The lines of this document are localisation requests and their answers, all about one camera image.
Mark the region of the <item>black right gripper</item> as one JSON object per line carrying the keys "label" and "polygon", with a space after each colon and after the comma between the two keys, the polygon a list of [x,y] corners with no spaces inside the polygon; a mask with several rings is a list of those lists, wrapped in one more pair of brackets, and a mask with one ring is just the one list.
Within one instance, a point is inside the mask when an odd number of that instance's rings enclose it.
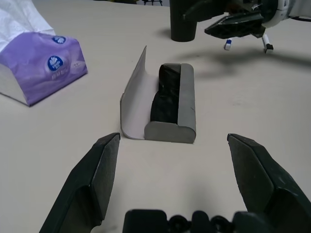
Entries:
{"label": "black right gripper", "polygon": [[235,15],[225,16],[204,32],[216,38],[244,37],[260,38],[264,34],[263,17],[272,17],[278,7],[277,0],[198,0],[184,14],[183,19],[201,22],[223,15],[227,10]]}

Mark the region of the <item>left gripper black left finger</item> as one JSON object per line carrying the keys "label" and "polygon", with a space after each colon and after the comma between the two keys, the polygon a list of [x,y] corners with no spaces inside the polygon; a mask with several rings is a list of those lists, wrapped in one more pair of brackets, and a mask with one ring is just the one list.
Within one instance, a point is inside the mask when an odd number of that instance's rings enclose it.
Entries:
{"label": "left gripper black left finger", "polygon": [[89,233],[105,219],[111,196],[120,133],[96,141],[68,175],[45,222],[43,233]]}

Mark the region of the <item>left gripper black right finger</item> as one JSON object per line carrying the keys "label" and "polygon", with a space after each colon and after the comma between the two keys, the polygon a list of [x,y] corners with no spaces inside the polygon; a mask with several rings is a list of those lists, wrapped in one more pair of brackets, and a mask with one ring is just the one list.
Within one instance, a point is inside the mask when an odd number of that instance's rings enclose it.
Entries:
{"label": "left gripper black right finger", "polygon": [[234,173],[249,212],[263,214],[277,233],[309,233],[311,202],[267,149],[244,136],[227,136]]}

